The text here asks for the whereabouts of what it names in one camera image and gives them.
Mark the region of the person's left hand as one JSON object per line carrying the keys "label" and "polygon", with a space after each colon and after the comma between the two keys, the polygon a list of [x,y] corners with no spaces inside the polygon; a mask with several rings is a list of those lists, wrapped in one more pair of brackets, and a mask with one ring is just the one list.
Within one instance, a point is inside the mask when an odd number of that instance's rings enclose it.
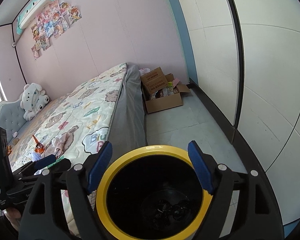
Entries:
{"label": "person's left hand", "polygon": [[7,208],[4,210],[4,215],[10,221],[13,228],[19,231],[20,222],[21,222],[21,213],[15,208]]}

